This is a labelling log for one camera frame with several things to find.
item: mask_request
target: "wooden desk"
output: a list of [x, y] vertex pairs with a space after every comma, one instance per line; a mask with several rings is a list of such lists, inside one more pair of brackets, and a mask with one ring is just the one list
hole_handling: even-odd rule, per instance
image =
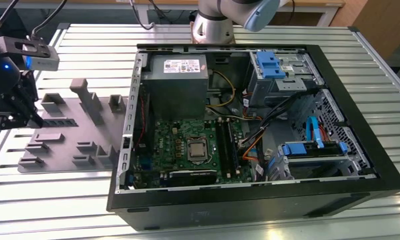
[[[5, 8], [11, 0], [0, 0], [0, 8]], [[23, 9], [55, 9], [62, 0], [20, 0], [16, 8]], [[130, 0], [68, 0], [66, 9], [131, 9]], [[148, 24], [147, 11], [154, 9], [148, 0], [135, 0], [139, 18], [143, 24]], [[163, 10], [196, 10], [199, 0], [155, 0]], [[340, 7], [346, 4], [344, 0], [295, 0], [295, 12], [322, 13], [318, 22], [319, 27], [331, 24], [334, 16]], [[292, 1], [284, 5], [279, 12], [292, 12]]]

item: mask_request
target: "cable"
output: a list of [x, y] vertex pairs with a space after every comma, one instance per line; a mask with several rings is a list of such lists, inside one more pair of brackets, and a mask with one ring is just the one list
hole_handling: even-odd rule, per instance
[[248, 110], [248, 108], [244, 107], [244, 108], [243, 108], [243, 118], [246, 118], [246, 119], [258, 119], [258, 120], [263, 120], [263, 118], [262, 118], [260, 116], [248, 116], [247, 110]]
[[232, 90], [232, 95], [231, 95], [231, 98], [230, 98], [230, 100], [228, 100], [227, 102], [224, 102], [224, 103], [222, 103], [222, 104], [216, 104], [216, 105], [206, 105], [207, 107], [214, 107], [214, 108], [216, 108], [216, 107], [226, 106], [227, 104], [230, 104], [230, 103], [234, 101], [235, 96], [236, 96], [236, 89], [235, 89], [235, 86], [234, 86], [232, 82], [231, 82], [230, 79], [224, 76], [224, 74], [222, 74], [222, 72], [214, 70], [214, 73], [222, 76], [222, 78], [223, 78], [223, 79], [227, 81], [227, 83], [230, 84], [231, 90]]
[[247, 151], [246, 151], [244, 154], [243, 154], [243, 158], [247, 157], [247, 155], [248, 155], [251, 149], [254, 148], [254, 146], [256, 145], [256, 143], [258, 143], [259, 140], [262, 139], [263, 135], [264, 135], [264, 133], [256, 138], [255, 142], [254, 142], [252, 145], [248, 147]]
[[284, 101], [282, 101], [267, 113], [266, 117], [263, 118], [263, 120], [259, 123], [259, 129], [250, 137], [247, 137], [242, 141], [242, 144], [247, 143], [252, 138], [255, 138], [260, 133], [263, 133], [266, 131], [266, 128], [270, 126], [271, 121], [290, 109], [290, 107], [292, 106], [294, 102], [296, 101], [296, 99], [299, 97], [302, 97], [304, 95], [315, 94], [319, 90], [320, 90], [319, 88], [312, 88], [307, 91], [298, 92], [292, 96], [290, 96]]
[[67, 4], [68, 0], [63, 0], [58, 6], [58, 8], [55, 9], [55, 11], [52, 12], [52, 14], [47, 17], [47, 19], [43, 21], [43, 23], [36, 26], [32, 29], [31, 32], [31, 38], [33, 38], [37, 34], [37, 32], [48, 25], [48, 23], [51, 22], [51, 20], [55, 18], [55, 16], [60, 13], [60, 11], [63, 10], [66, 4]]
[[15, 8], [15, 5], [19, 3], [19, 1], [20, 0], [13, 0], [11, 2], [11, 4], [8, 5], [8, 7], [5, 8], [4, 13], [1, 14], [1, 17], [0, 17], [0, 28], [1, 28], [3, 23], [7, 21], [9, 15], [11, 15], [11, 12]]
[[168, 16], [166, 15], [166, 13], [162, 11], [162, 9], [158, 7], [155, 1], [154, 0], [148, 0], [148, 1], [151, 2], [156, 13], [160, 13], [162, 17], [172, 24], [171, 19], [168, 18]]
[[175, 23], [178, 20], [180, 20], [180, 18], [182, 18], [182, 16], [183, 16], [184, 12], [186, 12], [186, 10], [182, 11], [179, 17], [172, 21], [172, 23]]
[[0, 17], [0, 23], [4, 23], [5, 20], [8, 19], [9, 15], [11, 15], [11, 12], [12, 12], [12, 10], [13, 10], [13, 8], [15, 8], [15, 5], [19, 3], [19, 1], [20, 1], [20, 0], [13, 0], [13, 1], [11, 2], [11, 4], [8, 5], [8, 7], [7, 7], [7, 9], [4, 10], [4, 13], [3, 13], [3, 15], [1, 15], [1, 17]]
[[295, 0], [292, 0], [292, 12], [291, 12], [291, 16], [288, 17], [287, 22], [284, 24], [282, 24], [282, 25], [288, 25], [291, 23], [294, 15], [295, 15]]
[[140, 132], [140, 136], [139, 136], [139, 139], [138, 139], [138, 143], [136, 143], [136, 147], [139, 147], [140, 145], [140, 142], [142, 142], [142, 139], [143, 139], [143, 136], [144, 136], [144, 132], [146, 132], [146, 114], [144, 114], [144, 99], [143, 97], [140, 96], [140, 112], [142, 112], [142, 132]]
[[212, 111], [212, 113], [215, 113], [218, 116], [224, 117], [224, 118], [235, 118], [235, 119], [240, 119], [240, 120], [244, 120], [244, 121], [256, 120], [256, 119], [247, 119], [247, 118], [243, 118], [243, 117], [236, 116], [236, 115], [226, 115], [210, 106], [207, 108]]
[[132, 6], [132, 9], [134, 9], [134, 14], [135, 14], [136, 21], [138, 21], [139, 25], [142, 26], [142, 28], [146, 29], [147, 31], [154, 29], [154, 27], [156, 25], [155, 22], [151, 23], [150, 27], [146, 27], [144, 24], [142, 23], [139, 12], [136, 11], [136, 8], [135, 8], [134, 0], [130, 0], [130, 3], [131, 3], [131, 6]]

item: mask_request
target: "yellow wire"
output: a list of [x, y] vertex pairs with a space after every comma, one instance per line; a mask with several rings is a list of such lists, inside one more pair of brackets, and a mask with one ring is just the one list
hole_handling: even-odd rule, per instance
[[216, 105], [206, 105], [207, 107], [222, 107], [222, 106], [226, 106], [227, 104], [230, 104], [234, 99], [235, 99], [235, 96], [236, 96], [236, 89], [235, 89], [235, 86], [232, 84], [232, 81], [230, 81], [230, 79], [224, 76], [224, 74], [222, 74], [219, 71], [214, 70], [214, 73], [219, 74], [222, 76], [223, 79], [226, 79], [227, 83], [230, 84], [231, 86], [231, 90], [232, 90], [232, 95], [231, 95], [231, 98], [227, 102], [222, 103], [222, 104], [216, 104]]

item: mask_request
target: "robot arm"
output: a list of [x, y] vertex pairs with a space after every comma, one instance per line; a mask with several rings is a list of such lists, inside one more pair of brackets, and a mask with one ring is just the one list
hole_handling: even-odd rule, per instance
[[258, 32], [290, 0], [200, 0], [192, 36], [202, 44], [226, 44], [234, 40], [234, 22]]

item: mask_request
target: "metal workbench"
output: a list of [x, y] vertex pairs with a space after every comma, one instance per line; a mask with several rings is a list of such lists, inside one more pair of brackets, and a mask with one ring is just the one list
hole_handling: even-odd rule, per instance
[[[363, 36], [344, 27], [279, 26], [259, 33], [235, 27], [235, 38], [238, 43], [322, 46], [400, 172], [400, 79]], [[138, 25], [72, 24], [53, 36], [60, 70], [37, 73], [39, 96], [59, 92], [63, 97], [75, 97], [68, 88], [74, 78], [87, 78], [99, 97], [128, 95], [136, 44], [190, 41], [187, 25], [162, 25], [147, 32]], [[0, 134], [0, 239], [118, 235], [182, 240], [400, 239], [400, 193], [332, 217], [138, 233], [106, 211], [111, 171], [19, 173], [17, 163], [32, 133], [32, 129], [13, 129]]]

